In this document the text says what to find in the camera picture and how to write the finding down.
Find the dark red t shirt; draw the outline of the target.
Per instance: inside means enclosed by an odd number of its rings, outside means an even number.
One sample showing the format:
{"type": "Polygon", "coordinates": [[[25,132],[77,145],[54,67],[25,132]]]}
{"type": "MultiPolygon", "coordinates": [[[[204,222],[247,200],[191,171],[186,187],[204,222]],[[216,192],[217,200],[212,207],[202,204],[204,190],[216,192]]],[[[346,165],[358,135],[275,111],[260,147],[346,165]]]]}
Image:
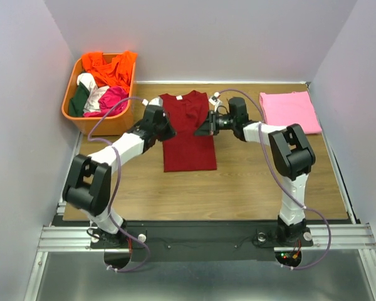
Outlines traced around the dark red t shirt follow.
{"type": "Polygon", "coordinates": [[[213,137],[194,134],[208,116],[207,94],[193,90],[178,96],[165,93],[160,98],[176,132],[175,137],[162,143],[164,172],[216,170],[213,137]]]}

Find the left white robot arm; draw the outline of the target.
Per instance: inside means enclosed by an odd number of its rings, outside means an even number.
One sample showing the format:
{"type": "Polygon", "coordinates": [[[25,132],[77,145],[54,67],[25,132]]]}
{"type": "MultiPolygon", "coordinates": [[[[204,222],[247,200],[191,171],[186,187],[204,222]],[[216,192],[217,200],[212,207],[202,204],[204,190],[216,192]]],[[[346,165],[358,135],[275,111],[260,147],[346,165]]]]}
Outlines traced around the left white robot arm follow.
{"type": "Polygon", "coordinates": [[[71,162],[62,198],[83,212],[105,232],[105,239],[114,247],[122,246],[127,238],[147,245],[123,229],[125,220],[112,209],[121,180],[121,167],[129,160],[149,150],[157,140],[173,138],[166,113],[158,117],[143,117],[116,142],[89,156],[78,154],[71,162]]]}

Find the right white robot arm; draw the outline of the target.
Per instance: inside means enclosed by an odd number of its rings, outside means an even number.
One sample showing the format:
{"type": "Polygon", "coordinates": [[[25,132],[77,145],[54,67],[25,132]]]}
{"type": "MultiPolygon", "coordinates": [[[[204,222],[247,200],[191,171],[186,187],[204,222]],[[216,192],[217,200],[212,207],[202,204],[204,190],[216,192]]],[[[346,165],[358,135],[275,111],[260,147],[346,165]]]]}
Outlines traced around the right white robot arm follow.
{"type": "Polygon", "coordinates": [[[282,190],[276,239],[289,245],[301,238],[306,232],[306,182],[316,162],[315,153],[301,126],[266,125],[250,120],[247,113],[219,114],[211,110],[194,134],[217,135],[221,130],[231,130],[241,141],[261,144],[266,163],[282,190]]]}

